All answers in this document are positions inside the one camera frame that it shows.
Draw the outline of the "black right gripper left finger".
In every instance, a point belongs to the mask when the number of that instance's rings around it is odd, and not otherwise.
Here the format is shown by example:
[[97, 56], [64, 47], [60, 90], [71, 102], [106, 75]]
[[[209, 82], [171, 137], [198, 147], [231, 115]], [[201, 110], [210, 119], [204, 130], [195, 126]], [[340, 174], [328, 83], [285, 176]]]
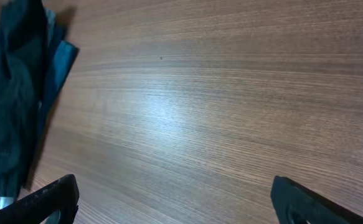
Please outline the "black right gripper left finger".
[[67, 174], [0, 210], [0, 224], [72, 224], [78, 211], [79, 190], [73, 174]]

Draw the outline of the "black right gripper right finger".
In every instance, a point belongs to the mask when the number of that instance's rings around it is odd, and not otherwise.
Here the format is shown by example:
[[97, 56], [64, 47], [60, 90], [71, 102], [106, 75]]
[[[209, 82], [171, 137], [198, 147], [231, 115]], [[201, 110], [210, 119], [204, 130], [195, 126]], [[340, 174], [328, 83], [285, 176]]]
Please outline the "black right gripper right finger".
[[363, 224], [363, 217], [303, 185], [275, 176], [271, 201], [280, 224]]

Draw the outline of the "black shorts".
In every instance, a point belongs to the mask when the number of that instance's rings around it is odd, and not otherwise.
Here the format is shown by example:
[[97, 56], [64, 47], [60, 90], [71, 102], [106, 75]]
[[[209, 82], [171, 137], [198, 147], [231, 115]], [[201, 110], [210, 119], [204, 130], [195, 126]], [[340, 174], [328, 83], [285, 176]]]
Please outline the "black shorts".
[[35, 148], [47, 68], [41, 1], [9, 1], [0, 13], [0, 197], [15, 197]]

